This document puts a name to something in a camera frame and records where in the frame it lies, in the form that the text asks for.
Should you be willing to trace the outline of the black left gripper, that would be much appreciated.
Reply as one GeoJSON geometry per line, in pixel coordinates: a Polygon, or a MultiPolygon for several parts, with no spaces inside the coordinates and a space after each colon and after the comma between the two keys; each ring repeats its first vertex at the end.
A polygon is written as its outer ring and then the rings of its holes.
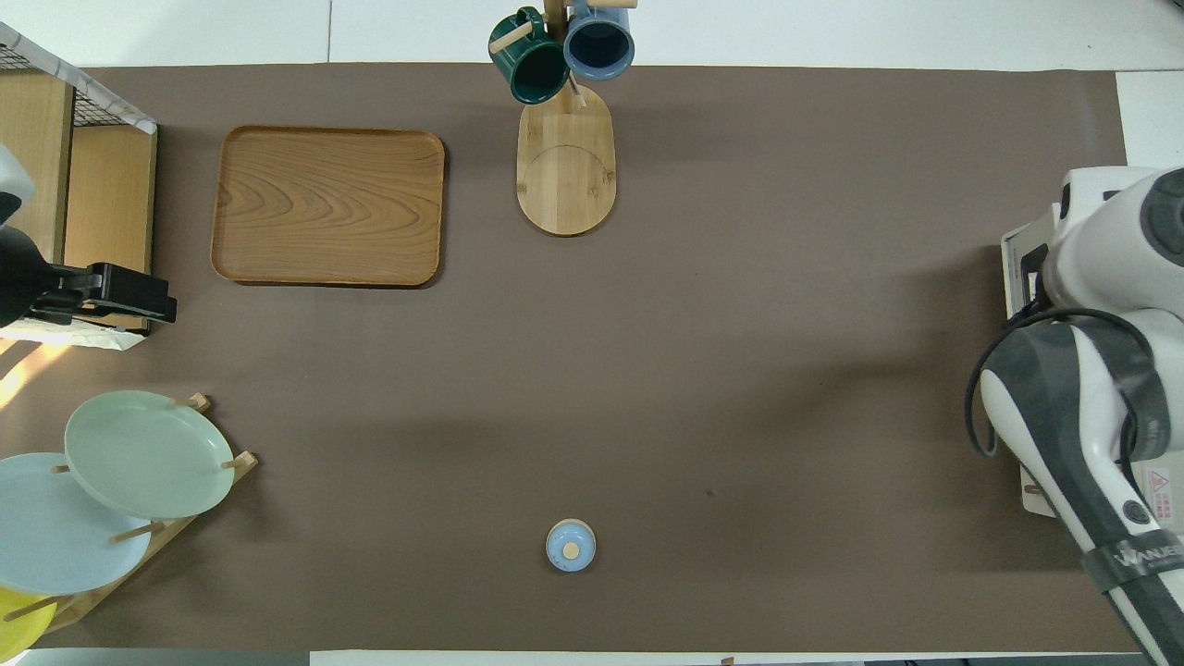
{"type": "Polygon", "coordinates": [[[49,274],[47,287],[33,301],[32,316],[54,332],[94,333],[98,326],[84,319],[111,315],[176,321],[178,300],[160,295],[159,277],[114,263],[49,265],[49,274]]]}

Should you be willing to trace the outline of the glass oven door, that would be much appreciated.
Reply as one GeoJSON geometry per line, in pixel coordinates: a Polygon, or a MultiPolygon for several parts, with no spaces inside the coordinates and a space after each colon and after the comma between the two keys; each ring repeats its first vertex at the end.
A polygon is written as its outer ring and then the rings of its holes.
{"type": "Polygon", "coordinates": [[[1015,321],[1048,307],[1041,269],[1053,248],[1054,214],[1005,233],[1000,239],[1004,301],[1008,320],[1015,321]]]}

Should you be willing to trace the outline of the beige toaster oven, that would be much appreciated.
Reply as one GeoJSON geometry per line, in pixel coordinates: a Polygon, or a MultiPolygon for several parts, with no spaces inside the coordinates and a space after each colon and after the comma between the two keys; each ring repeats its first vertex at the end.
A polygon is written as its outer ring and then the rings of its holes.
{"type": "MultiPolygon", "coordinates": [[[[1044,214],[1054,214],[1057,230],[1060,203],[1053,203],[1044,214]]],[[[1137,488],[1150,502],[1153,517],[1162,527],[1184,538],[1184,441],[1158,457],[1131,465],[1137,488]]]]}

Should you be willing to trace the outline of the pale green plate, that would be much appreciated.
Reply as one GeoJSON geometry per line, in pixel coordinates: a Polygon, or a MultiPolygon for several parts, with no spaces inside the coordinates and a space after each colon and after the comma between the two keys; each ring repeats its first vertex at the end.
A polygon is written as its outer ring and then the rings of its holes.
{"type": "Polygon", "coordinates": [[[144,520],[213,510],[234,485],[229,440],[192,406],[120,389],[90,398],[67,420],[67,470],[94,500],[144,520]]]}

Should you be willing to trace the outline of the wooden plate rack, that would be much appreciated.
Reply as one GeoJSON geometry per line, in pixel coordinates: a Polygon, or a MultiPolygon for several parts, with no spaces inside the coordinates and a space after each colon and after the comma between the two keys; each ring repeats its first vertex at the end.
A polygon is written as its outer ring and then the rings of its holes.
{"type": "MultiPolygon", "coordinates": [[[[173,403],[175,404],[180,404],[184,406],[192,406],[195,410],[198,410],[199,414],[202,414],[202,416],[207,417],[210,401],[202,393],[195,393],[189,398],[185,398],[185,401],[178,401],[178,398],[170,398],[170,401],[173,401],[173,403]]],[[[257,467],[258,461],[252,452],[234,452],[232,448],[231,452],[234,457],[232,461],[229,461],[229,468],[231,468],[234,472],[234,485],[233,485],[234,487],[238,482],[242,481],[242,479],[244,479],[250,472],[252,472],[255,467],[257,467]]],[[[63,443],[63,452],[60,452],[60,454],[64,455],[65,457],[64,443],[63,443]]],[[[67,470],[67,459],[65,459],[64,465],[56,465],[52,472],[54,472],[54,474],[62,474],[62,473],[70,474],[70,470],[67,470]]],[[[46,600],[41,601],[41,603],[31,604],[24,608],[24,610],[12,611],[12,614],[5,616],[5,620],[11,621],[25,614],[28,614],[28,611],[38,610],[38,608],[41,608],[43,604],[56,602],[54,620],[46,628],[46,633],[67,627],[67,625],[79,623],[81,619],[85,617],[89,614],[89,611],[94,611],[94,608],[96,608],[102,601],[105,601],[107,596],[109,596],[111,593],[118,589],[120,585],[123,585],[123,583],[128,578],[130,578],[133,574],[139,572],[139,570],[144,564],[147,564],[148,561],[152,561],[153,556],[156,556],[173,539],[175,539],[178,534],[181,534],[182,531],[189,527],[191,523],[193,523],[198,517],[207,512],[202,512],[194,517],[178,519],[178,520],[143,519],[147,523],[144,524],[143,527],[131,530],[129,532],[126,532],[126,534],[114,536],[114,538],[111,538],[110,540],[112,544],[118,544],[121,542],[130,540],[137,534],[152,536],[152,543],[149,543],[147,551],[144,551],[142,561],[140,561],[140,563],[134,569],[131,569],[131,574],[126,574],[126,576],[110,583],[110,585],[97,587],[97,589],[86,593],[79,593],[66,596],[46,596],[46,600]]]]}

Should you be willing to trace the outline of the large light blue plate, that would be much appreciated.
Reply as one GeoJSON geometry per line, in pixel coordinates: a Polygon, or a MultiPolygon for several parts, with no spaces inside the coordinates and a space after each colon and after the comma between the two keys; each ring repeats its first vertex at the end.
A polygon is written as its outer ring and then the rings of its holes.
{"type": "Polygon", "coordinates": [[[152,536],[112,544],[147,524],[110,510],[81,487],[59,452],[27,452],[0,460],[0,585],[66,596],[110,585],[131,574],[152,536]]]}

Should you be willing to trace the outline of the rectangular wooden tray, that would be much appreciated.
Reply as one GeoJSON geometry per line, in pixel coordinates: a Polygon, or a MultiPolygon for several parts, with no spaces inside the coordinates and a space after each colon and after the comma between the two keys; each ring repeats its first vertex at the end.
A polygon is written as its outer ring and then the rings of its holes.
{"type": "Polygon", "coordinates": [[[433,132],[246,124],[226,134],[210,243],[240,284],[417,290],[440,269],[433,132]]]}

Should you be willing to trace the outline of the yellow plate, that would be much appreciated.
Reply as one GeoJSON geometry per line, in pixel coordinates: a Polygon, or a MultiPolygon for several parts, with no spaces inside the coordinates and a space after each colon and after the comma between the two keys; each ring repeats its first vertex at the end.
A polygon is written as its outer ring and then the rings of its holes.
{"type": "Polygon", "coordinates": [[[5,616],[45,600],[46,596],[18,593],[0,585],[0,662],[17,657],[41,638],[54,620],[56,602],[43,604],[38,610],[28,611],[11,621],[6,621],[5,616]]]}

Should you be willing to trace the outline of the wooden mug tree stand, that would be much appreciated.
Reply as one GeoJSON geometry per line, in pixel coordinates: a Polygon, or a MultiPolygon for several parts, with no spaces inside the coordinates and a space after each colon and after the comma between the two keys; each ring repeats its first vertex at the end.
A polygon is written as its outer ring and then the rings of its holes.
{"type": "MultiPolygon", "coordinates": [[[[538,9],[561,43],[570,0],[543,0],[538,9]]],[[[528,220],[556,237],[587,233],[616,203],[617,164],[609,105],[570,69],[565,87],[540,105],[525,105],[519,122],[516,192],[528,220]]]]}

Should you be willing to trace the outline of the dark green mug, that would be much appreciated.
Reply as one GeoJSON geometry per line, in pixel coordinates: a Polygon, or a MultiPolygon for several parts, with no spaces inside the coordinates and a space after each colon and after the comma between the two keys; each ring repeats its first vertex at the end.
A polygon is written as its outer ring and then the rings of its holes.
{"type": "Polygon", "coordinates": [[[520,7],[494,27],[487,53],[509,84],[511,97],[525,105],[547,102],[568,81],[564,47],[551,38],[545,18],[533,6],[520,7]]]}

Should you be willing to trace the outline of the small blue lidded jar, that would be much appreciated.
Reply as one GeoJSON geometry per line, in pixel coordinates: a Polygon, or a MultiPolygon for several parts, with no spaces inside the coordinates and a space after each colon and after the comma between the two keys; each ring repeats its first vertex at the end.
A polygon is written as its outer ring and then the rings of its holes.
{"type": "Polygon", "coordinates": [[[596,561],[596,531],[584,520],[559,520],[547,532],[543,549],[547,561],[558,572],[583,572],[596,561]]]}

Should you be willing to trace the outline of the brown table mat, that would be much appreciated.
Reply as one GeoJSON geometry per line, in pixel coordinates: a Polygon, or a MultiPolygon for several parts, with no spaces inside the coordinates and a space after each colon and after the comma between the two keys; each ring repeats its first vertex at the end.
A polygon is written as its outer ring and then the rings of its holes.
{"type": "Polygon", "coordinates": [[[998,241],[1126,161],[1111,72],[635,68],[598,85],[619,190],[578,239],[519,209],[490,64],[107,68],[160,124],[173,325],[28,346],[0,454],[108,389],[206,392],[249,473],[46,648],[1133,652],[963,396],[998,241]],[[448,149],[422,290],[242,286],[210,262],[246,124],[448,149]],[[596,531],[551,566],[559,520],[596,531]]]}

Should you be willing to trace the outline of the blue mug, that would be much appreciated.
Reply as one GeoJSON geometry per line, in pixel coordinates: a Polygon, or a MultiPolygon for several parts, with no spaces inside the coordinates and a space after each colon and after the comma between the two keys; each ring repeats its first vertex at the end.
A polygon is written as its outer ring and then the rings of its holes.
{"type": "Polygon", "coordinates": [[[570,0],[564,43],[568,68],[580,79],[612,81],[633,64],[629,12],[637,0],[570,0]]]}

